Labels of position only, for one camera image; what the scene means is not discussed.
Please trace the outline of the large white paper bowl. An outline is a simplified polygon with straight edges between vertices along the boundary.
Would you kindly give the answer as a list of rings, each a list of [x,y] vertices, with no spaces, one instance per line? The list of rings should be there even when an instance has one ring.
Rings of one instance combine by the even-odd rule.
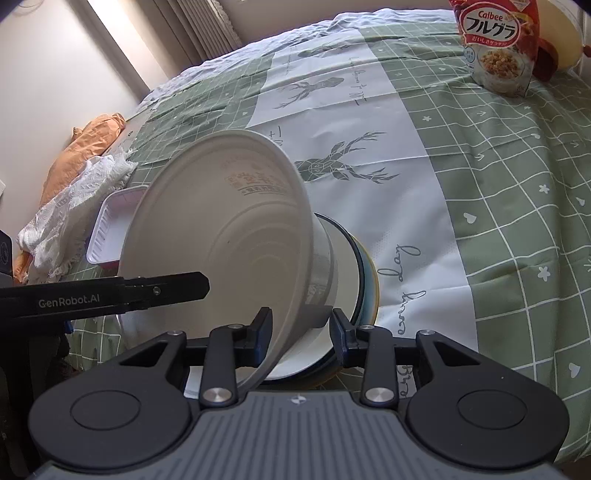
[[[165,331],[205,337],[273,311],[263,364],[238,373],[240,387],[266,377],[308,330],[328,322],[337,275],[332,243],[304,183],[279,146],[249,130],[208,135],[173,158],[142,197],[122,247],[122,277],[198,271],[199,301],[128,312],[126,347]]]

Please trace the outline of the Calbee granola cereal bag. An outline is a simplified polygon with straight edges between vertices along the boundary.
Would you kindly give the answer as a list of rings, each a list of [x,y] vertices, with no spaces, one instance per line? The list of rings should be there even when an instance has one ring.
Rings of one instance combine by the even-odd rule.
[[[523,97],[538,54],[537,3],[456,0],[450,5],[473,80],[499,95]]]

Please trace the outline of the white lace cloth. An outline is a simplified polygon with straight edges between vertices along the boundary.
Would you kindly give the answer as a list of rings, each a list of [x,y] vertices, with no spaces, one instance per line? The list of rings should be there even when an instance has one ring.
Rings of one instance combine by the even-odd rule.
[[[117,149],[87,160],[71,184],[39,208],[17,236],[23,264],[14,276],[20,283],[55,282],[81,258],[102,202],[122,189],[137,167],[130,154]]]

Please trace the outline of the white red plastic tray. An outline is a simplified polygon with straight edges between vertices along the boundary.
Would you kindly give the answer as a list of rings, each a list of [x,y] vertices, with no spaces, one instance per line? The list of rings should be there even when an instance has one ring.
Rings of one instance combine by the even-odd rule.
[[[90,265],[105,270],[118,267],[127,230],[147,189],[146,185],[125,188],[104,199],[86,250]]]

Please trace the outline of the blue plate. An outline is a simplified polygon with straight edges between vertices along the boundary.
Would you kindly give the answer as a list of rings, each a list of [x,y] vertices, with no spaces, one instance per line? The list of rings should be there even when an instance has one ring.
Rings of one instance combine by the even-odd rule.
[[[342,369],[365,366],[380,304],[380,288],[373,261],[349,232],[336,228],[330,234],[337,260],[334,312],[337,314],[337,347],[330,347],[324,371],[334,376]]]

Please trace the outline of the grey window curtain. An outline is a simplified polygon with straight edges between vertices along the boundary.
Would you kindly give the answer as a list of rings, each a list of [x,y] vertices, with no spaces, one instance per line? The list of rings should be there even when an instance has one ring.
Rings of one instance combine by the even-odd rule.
[[[155,6],[190,65],[242,48],[242,40],[218,1],[155,1]]]

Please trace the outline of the orange cushion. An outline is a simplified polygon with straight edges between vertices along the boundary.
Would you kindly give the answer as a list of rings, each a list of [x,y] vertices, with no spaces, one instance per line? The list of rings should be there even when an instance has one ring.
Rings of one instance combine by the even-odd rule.
[[[81,173],[85,162],[96,156],[108,155],[108,148],[125,127],[124,118],[118,114],[100,115],[84,128],[74,129],[72,139],[51,165],[42,187],[39,208],[54,198]],[[21,266],[22,253],[13,266]]]

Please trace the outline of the green white patterned tablecloth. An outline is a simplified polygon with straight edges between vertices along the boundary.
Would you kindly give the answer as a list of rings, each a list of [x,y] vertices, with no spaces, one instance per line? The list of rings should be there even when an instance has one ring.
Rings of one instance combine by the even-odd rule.
[[[311,207],[372,256],[378,321],[438,330],[553,389],[559,457],[590,452],[590,89],[559,73],[482,88],[446,10],[344,13],[155,88],[117,147],[150,184],[197,139],[262,133]]]

